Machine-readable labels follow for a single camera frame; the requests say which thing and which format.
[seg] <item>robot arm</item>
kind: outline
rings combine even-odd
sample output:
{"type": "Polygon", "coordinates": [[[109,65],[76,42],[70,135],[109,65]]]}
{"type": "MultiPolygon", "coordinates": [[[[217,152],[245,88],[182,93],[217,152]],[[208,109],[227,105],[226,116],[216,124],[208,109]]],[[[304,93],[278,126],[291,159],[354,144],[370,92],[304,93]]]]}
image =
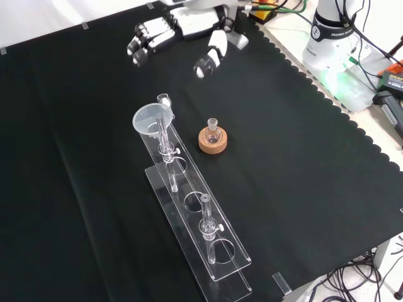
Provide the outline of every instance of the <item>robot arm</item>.
{"type": "Polygon", "coordinates": [[[207,54],[194,66],[196,75],[204,78],[210,75],[225,57],[227,33],[232,30],[232,24],[225,5],[206,9],[191,9],[186,6],[175,8],[170,10],[166,17],[136,25],[135,36],[127,46],[127,54],[132,56],[133,63],[140,67],[149,57],[175,42],[212,34],[207,54]]]}

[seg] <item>yellow device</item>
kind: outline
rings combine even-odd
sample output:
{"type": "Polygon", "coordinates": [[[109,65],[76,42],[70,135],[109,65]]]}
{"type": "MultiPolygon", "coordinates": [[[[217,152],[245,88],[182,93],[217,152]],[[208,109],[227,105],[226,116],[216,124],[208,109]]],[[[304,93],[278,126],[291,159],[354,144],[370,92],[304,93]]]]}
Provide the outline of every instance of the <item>yellow device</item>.
{"type": "MultiPolygon", "coordinates": [[[[260,4],[274,4],[277,3],[277,0],[260,0],[260,4]]],[[[250,11],[249,12],[249,17],[260,23],[260,24],[265,24],[269,20],[273,19],[275,16],[277,16],[277,11],[250,11]]]]}

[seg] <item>black cable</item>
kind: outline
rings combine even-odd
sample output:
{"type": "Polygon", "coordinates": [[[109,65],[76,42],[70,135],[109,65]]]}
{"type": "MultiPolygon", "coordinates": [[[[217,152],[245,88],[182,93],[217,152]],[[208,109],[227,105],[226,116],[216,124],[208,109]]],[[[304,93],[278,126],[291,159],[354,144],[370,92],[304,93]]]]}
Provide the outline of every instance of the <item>black cable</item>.
{"type": "MultiPolygon", "coordinates": [[[[371,260],[372,260],[372,266],[373,266],[373,268],[376,270],[376,268],[375,268],[375,263],[374,263],[374,261],[373,261],[373,256],[372,256],[372,254],[371,254],[371,260]]],[[[379,281],[378,281],[378,276],[377,276],[377,274],[375,274],[375,279],[377,280],[377,288],[378,288],[377,293],[378,293],[379,302],[380,302],[380,291],[379,291],[380,287],[379,287],[379,281]]]]}
{"type": "Polygon", "coordinates": [[[352,22],[352,20],[349,18],[348,13],[347,13],[347,9],[346,9],[346,1],[347,0],[343,0],[343,14],[341,14],[340,9],[338,7],[338,11],[339,14],[341,16],[341,21],[344,22],[345,26],[348,27],[350,26],[357,35],[359,35],[360,37],[362,37],[362,39],[364,39],[365,41],[367,41],[369,44],[371,44],[372,46],[374,46],[382,55],[384,55],[385,57],[387,57],[389,60],[392,59],[395,62],[397,62],[400,66],[403,67],[403,64],[398,61],[395,57],[393,57],[392,55],[389,55],[385,50],[382,50],[380,47],[376,46],[370,39],[368,39],[364,34],[362,34],[362,32],[360,30],[357,29],[357,27],[354,25],[354,23],[352,22]]]}
{"type": "Polygon", "coordinates": [[[402,252],[403,252],[403,249],[402,249],[402,250],[398,250],[397,252],[391,253],[391,255],[397,255],[397,254],[400,254],[400,253],[402,253],[402,252]]]}
{"type": "Polygon", "coordinates": [[[284,5],[286,5],[287,2],[288,2],[288,0],[284,0],[283,3],[281,3],[280,5],[277,5],[277,4],[270,4],[270,3],[267,3],[267,2],[251,1],[251,3],[253,3],[253,4],[274,6],[275,9],[272,9],[273,11],[276,11],[277,9],[284,7],[284,5]]]}
{"type": "MultiPolygon", "coordinates": [[[[363,7],[361,9],[359,9],[355,14],[357,14],[359,11],[361,11],[364,8],[364,4],[365,4],[365,0],[363,1],[363,7]]],[[[364,25],[363,25],[363,32],[365,31],[365,26],[366,26],[366,22],[368,20],[368,16],[370,15],[370,10],[371,10],[371,0],[368,0],[368,10],[366,11],[366,16],[365,16],[365,21],[364,21],[364,25]]],[[[366,71],[362,65],[361,65],[361,59],[360,59],[360,55],[361,55],[361,51],[363,49],[363,39],[360,37],[360,42],[361,42],[361,47],[360,47],[360,53],[358,54],[358,65],[361,67],[361,69],[363,70],[363,72],[373,76],[373,77],[379,77],[376,74],[371,74],[370,72],[366,71]]]]}
{"type": "MultiPolygon", "coordinates": [[[[302,0],[300,0],[300,2],[298,2],[298,4],[296,6],[294,6],[293,8],[290,8],[290,9],[292,9],[293,11],[296,10],[297,7],[299,7],[301,5],[301,3],[302,3],[302,0]]],[[[285,11],[278,11],[277,13],[278,14],[289,14],[289,13],[286,13],[285,11]]]]}
{"type": "Polygon", "coordinates": [[[332,288],[339,291],[341,297],[339,297],[339,296],[327,297],[325,300],[323,300],[323,302],[330,302],[330,301],[356,302],[356,300],[353,297],[353,295],[351,294],[351,292],[360,288],[362,285],[364,285],[368,281],[377,283],[377,286],[380,287],[379,282],[380,282],[380,280],[382,280],[382,277],[379,273],[379,270],[375,267],[375,264],[373,261],[374,256],[375,256],[374,252],[368,251],[367,253],[362,255],[362,259],[349,261],[345,265],[328,273],[325,280],[323,280],[319,284],[317,284],[314,287],[314,289],[312,290],[312,294],[309,299],[309,302],[313,301],[317,288],[320,285],[324,284],[325,282],[328,282],[332,288]],[[363,267],[363,266],[369,266],[371,268],[369,275],[366,275],[361,270],[361,267],[363,267]],[[352,268],[356,269],[358,271],[359,275],[364,278],[363,282],[361,282],[357,286],[354,286],[353,288],[347,288],[346,283],[344,281],[344,272],[348,267],[352,267],[352,268]]]}
{"type": "Polygon", "coordinates": [[[308,22],[311,26],[312,26],[312,22],[309,21],[307,18],[305,18],[304,16],[302,16],[301,14],[296,14],[298,17],[301,17],[302,19],[304,19],[306,22],[308,22]]]}
{"type": "Polygon", "coordinates": [[[360,62],[360,57],[361,57],[361,51],[363,50],[363,39],[360,38],[361,41],[361,45],[360,45],[360,52],[358,53],[358,67],[361,68],[361,70],[364,73],[364,76],[366,77],[366,79],[368,80],[368,82],[371,84],[372,88],[373,88],[373,92],[375,92],[375,94],[378,94],[377,92],[377,88],[375,87],[375,85],[373,84],[373,82],[371,81],[370,77],[368,77],[368,74],[370,74],[369,72],[367,72],[362,66],[361,66],[361,62],[360,62]]]}
{"type": "Polygon", "coordinates": [[[379,288],[377,289],[377,293],[380,293],[380,288],[382,287],[383,283],[386,280],[386,277],[389,275],[389,273],[393,270],[393,268],[396,266],[396,264],[401,260],[401,258],[403,258],[403,256],[401,256],[399,259],[396,260],[395,264],[389,269],[389,271],[386,273],[384,279],[382,280],[382,282],[379,285],[379,288]]]}

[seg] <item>robot finger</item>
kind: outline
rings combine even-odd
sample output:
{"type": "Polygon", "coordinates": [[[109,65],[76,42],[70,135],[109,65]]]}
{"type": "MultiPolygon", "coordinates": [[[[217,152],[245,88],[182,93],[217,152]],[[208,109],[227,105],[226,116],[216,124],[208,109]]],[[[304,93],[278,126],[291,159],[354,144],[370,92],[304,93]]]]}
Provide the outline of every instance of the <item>robot finger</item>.
{"type": "Polygon", "coordinates": [[[215,30],[208,43],[207,55],[200,58],[193,70],[199,79],[209,76],[220,66],[227,53],[227,35],[224,30],[215,30]]]}
{"type": "Polygon", "coordinates": [[[133,63],[137,66],[144,65],[151,55],[167,49],[171,44],[181,38],[180,32],[168,30],[162,35],[152,39],[146,47],[142,47],[133,53],[133,63]]]}
{"type": "Polygon", "coordinates": [[[133,55],[136,51],[140,49],[142,46],[142,42],[140,41],[137,36],[133,38],[133,40],[127,45],[127,54],[128,55],[133,55]]]}

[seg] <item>black cloth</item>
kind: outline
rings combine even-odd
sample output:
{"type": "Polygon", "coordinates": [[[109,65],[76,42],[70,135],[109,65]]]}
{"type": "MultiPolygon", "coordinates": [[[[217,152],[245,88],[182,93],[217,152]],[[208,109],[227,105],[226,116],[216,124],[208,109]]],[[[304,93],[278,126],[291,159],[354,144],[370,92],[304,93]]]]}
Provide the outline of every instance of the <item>black cloth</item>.
{"type": "Polygon", "coordinates": [[[134,113],[164,92],[252,258],[243,270],[248,301],[281,299],[276,272],[296,289],[403,231],[397,166],[250,21],[242,21],[249,45],[229,45],[202,81],[192,66],[208,38],[136,68],[125,47],[135,24],[162,14],[155,6],[9,47],[0,58],[1,301],[202,300],[132,127],[134,113]],[[215,156],[197,145],[211,117],[229,138],[215,156]],[[44,215],[35,223],[36,211],[44,215]]]}

